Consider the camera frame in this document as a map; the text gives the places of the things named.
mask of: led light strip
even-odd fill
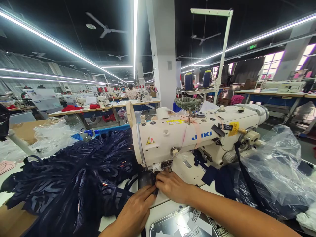
[[[30,75],[37,75],[37,76],[46,76],[46,77],[57,77],[57,78],[78,80],[78,81],[95,82],[95,81],[84,80],[84,79],[77,79],[77,78],[72,78],[72,77],[64,77],[64,76],[58,76],[58,75],[50,75],[50,74],[43,74],[43,73],[37,73],[37,72],[27,72],[27,71],[13,70],[13,69],[5,69],[5,68],[0,68],[0,71],[7,71],[7,72],[14,72],[14,73],[23,73],[23,74],[30,74]]]
[[[6,18],[7,20],[9,20],[9,21],[11,21],[11,22],[17,24],[18,26],[21,26],[22,28],[24,28],[24,29],[26,29],[26,30],[32,32],[33,34],[35,34],[35,35],[37,35],[37,36],[43,38],[44,40],[47,40],[48,42],[50,42],[50,43],[52,43],[52,44],[54,44],[54,45],[60,47],[61,49],[65,50],[65,51],[67,51],[67,52],[69,52],[69,53],[71,53],[72,55],[74,55],[74,56],[76,56],[76,57],[82,59],[83,61],[86,61],[87,63],[91,64],[92,66],[94,66],[94,67],[96,67],[96,68],[98,68],[98,69],[100,69],[100,70],[102,70],[102,71],[104,71],[104,72],[106,72],[106,73],[108,73],[108,74],[110,74],[111,76],[116,77],[117,79],[120,79],[120,78],[118,78],[116,75],[114,75],[114,74],[108,72],[107,70],[101,68],[99,65],[95,64],[94,62],[90,61],[89,59],[87,59],[87,58],[85,58],[85,57],[79,55],[79,54],[76,53],[76,52],[74,52],[72,49],[69,49],[69,48],[67,48],[66,46],[62,45],[60,42],[58,42],[58,41],[55,40],[54,38],[52,38],[52,37],[50,37],[50,36],[48,36],[48,35],[46,35],[46,34],[40,32],[38,29],[36,29],[36,28],[34,28],[33,26],[29,25],[29,24],[26,23],[25,21],[22,21],[20,18],[14,16],[14,18],[15,18],[15,19],[14,19],[14,18],[11,17],[11,16],[9,15],[9,13],[7,13],[7,11],[5,11],[3,8],[0,8],[0,16],[2,16],[2,17],[4,17],[4,18]]]
[[[101,68],[125,68],[125,67],[133,67],[133,66],[102,66]]]
[[[36,81],[53,81],[53,82],[66,82],[66,83],[79,83],[79,84],[101,84],[101,83],[88,83],[88,82],[71,82],[71,81],[61,81],[61,80],[48,80],[48,79],[40,79],[40,78],[30,78],[30,77],[10,77],[10,76],[0,76],[0,78],[4,79],[20,79],[20,80],[36,80]]]
[[[292,23],[289,23],[289,24],[287,24],[287,25],[285,25],[285,26],[281,26],[281,27],[279,27],[279,28],[277,28],[277,29],[275,29],[275,30],[271,30],[271,31],[269,31],[269,32],[267,32],[267,33],[264,33],[264,34],[262,34],[262,35],[259,35],[259,36],[257,36],[257,37],[254,37],[254,38],[252,38],[252,39],[250,39],[250,40],[246,40],[246,41],[244,41],[244,42],[241,42],[240,44],[237,44],[237,45],[235,45],[235,46],[232,46],[232,47],[226,49],[226,52],[231,51],[231,50],[234,50],[234,49],[239,48],[239,47],[241,47],[241,46],[244,46],[244,45],[253,43],[253,42],[255,42],[255,41],[264,39],[264,38],[269,37],[269,36],[271,36],[271,35],[280,33],[280,32],[282,32],[282,31],[288,30],[288,29],[290,29],[290,28],[292,28],[292,27],[294,27],[294,26],[298,26],[298,25],[300,25],[300,24],[303,24],[303,23],[305,23],[305,22],[308,22],[308,21],[311,21],[311,20],[314,20],[314,19],[316,19],[316,14],[307,16],[307,17],[302,18],[302,19],[300,19],[300,20],[297,20],[297,21],[294,21],[294,22],[292,22]],[[201,59],[201,60],[199,60],[199,61],[197,61],[197,62],[195,62],[195,63],[192,63],[192,64],[189,64],[189,65],[187,65],[187,66],[184,66],[184,67],[182,67],[181,69],[187,68],[187,67],[189,67],[189,66],[194,66],[194,65],[197,64],[197,63],[200,63],[200,62],[202,62],[202,61],[205,61],[205,60],[207,60],[207,59],[213,58],[213,57],[218,56],[218,55],[221,55],[221,54],[222,54],[222,51],[221,51],[221,52],[218,52],[218,53],[216,53],[216,54],[213,54],[213,55],[211,55],[211,56],[209,56],[209,57],[207,57],[207,58]]]
[[[133,1],[133,33],[134,33],[134,40],[133,40],[133,75],[135,80],[135,67],[136,67],[136,40],[137,40],[137,11],[138,11],[138,0]]]

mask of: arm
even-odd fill
[[[129,198],[117,219],[111,223],[99,237],[136,237],[145,228],[150,214],[149,207],[156,196],[152,194],[155,186],[146,186]]]
[[[185,183],[176,173],[160,172],[156,187],[168,198],[209,215],[235,237],[300,236],[255,208]]]

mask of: ceiling fan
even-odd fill
[[[120,55],[116,56],[116,55],[113,55],[113,54],[108,54],[108,55],[109,55],[109,56],[113,56],[113,57],[118,57],[120,60],[122,60],[123,57],[126,57],[126,56],[128,56],[129,54],[123,55],[123,56],[120,56]]]
[[[191,39],[200,40],[201,43],[199,44],[199,46],[201,46],[204,41],[206,41],[206,40],[208,40],[208,39],[210,39],[210,38],[213,38],[213,37],[215,37],[215,36],[218,36],[218,35],[220,35],[220,34],[221,34],[221,33],[217,33],[217,34],[212,35],[212,36],[209,36],[209,37],[207,37],[207,38],[205,38],[205,36],[203,36],[203,38],[199,38],[199,37],[197,37],[197,35],[192,35],[192,36],[191,36]]]
[[[82,67],[76,67],[76,66],[74,66],[72,64],[69,64],[69,66],[71,66],[72,69],[86,69],[86,68],[82,68]]]
[[[103,33],[100,35],[100,38],[104,38],[104,36],[107,33],[111,32],[116,32],[116,33],[127,33],[127,31],[122,31],[122,30],[114,30],[114,29],[109,29],[107,25],[103,25],[97,18],[95,18],[90,12],[86,12],[86,15],[89,16],[92,20],[94,20],[96,23],[98,23],[103,29]]]
[[[39,53],[39,52],[32,52],[35,55],[30,55],[30,54],[22,54],[25,56],[31,56],[31,57],[37,57],[37,58],[41,58],[41,59],[47,59],[50,61],[54,61],[53,59],[49,59],[49,58],[45,58],[44,56],[46,55],[46,53]]]

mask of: exit sign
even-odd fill
[[[251,49],[254,49],[254,48],[256,48],[256,47],[257,47],[257,44],[254,44],[254,45],[252,45],[252,46],[247,47],[247,50],[251,50]]]

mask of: forearm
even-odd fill
[[[235,237],[299,236],[295,231],[255,208],[190,186],[187,204],[224,226]]]

